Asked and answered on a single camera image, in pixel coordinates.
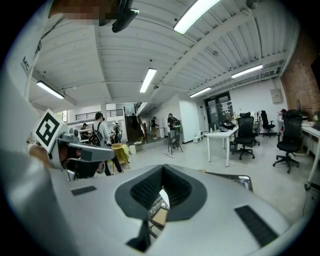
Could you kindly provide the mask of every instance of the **brick wall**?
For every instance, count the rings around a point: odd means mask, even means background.
[[[288,108],[296,109],[296,100],[300,100],[302,112],[308,115],[309,121],[320,111],[320,90],[311,69],[318,54],[312,40],[301,30],[294,54],[281,78]]]

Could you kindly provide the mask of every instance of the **desk leg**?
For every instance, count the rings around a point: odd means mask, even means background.
[[[311,173],[310,173],[309,178],[308,178],[308,182],[309,183],[312,181],[312,178],[314,177],[314,174],[316,172],[317,164],[318,164],[318,160],[319,160],[319,155],[320,155],[320,139],[318,141],[318,146],[316,148],[316,154],[315,154],[313,166],[312,166],[312,169],[311,169]]]
[[[208,162],[211,162],[211,153],[210,153],[210,138],[206,137],[206,141],[208,143]]]
[[[230,154],[230,137],[226,138],[226,161],[225,161],[225,166],[229,166],[229,154]]]
[[[309,156],[310,154],[310,147],[312,145],[312,139],[311,139],[311,134],[308,133],[308,137],[306,138],[306,146],[307,146],[307,149],[306,149],[306,155]]]

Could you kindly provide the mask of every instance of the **doorway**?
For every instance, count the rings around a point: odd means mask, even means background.
[[[210,128],[213,130],[215,129],[216,122],[224,124],[234,115],[229,92],[212,96],[206,99],[204,102],[208,116],[209,131]]]
[[[199,128],[200,128],[200,131],[207,132],[208,129],[206,127],[206,116],[205,116],[205,111],[204,111],[204,107],[203,106],[200,106],[200,108],[198,110],[198,117],[199,117]]]

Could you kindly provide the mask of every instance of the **railing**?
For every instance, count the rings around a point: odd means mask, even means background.
[[[78,121],[78,120],[83,120],[83,119],[94,119],[96,117],[96,113],[98,113],[98,112],[76,114],[75,120]],[[124,111],[122,109],[114,109],[114,110],[107,110],[105,117],[107,117],[107,118],[121,117],[123,115],[124,115]]]
[[[107,110],[106,111],[106,117],[111,118],[111,117],[121,117],[124,115],[124,110],[123,109],[115,109],[115,110]]]
[[[140,108],[142,102],[138,102],[135,106],[134,106],[134,112],[137,113],[138,109]]]
[[[140,119],[140,116],[138,116],[137,119],[138,119],[138,123],[140,125],[140,128],[141,128],[141,130],[143,132],[143,136],[147,139],[148,138],[148,136],[147,136],[148,133],[147,133],[146,125],[142,123],[142,121]]]
[[[96,117],[96,113],[98,112],[91,112],[91,113],[85,113],[85,114],[76,114],[75,120],[82,120],[82,119],[94,119]]]

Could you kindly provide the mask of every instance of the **window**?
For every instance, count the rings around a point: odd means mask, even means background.
[[[68,110],[55,113],[55,115],[65,123],[68,122]]]

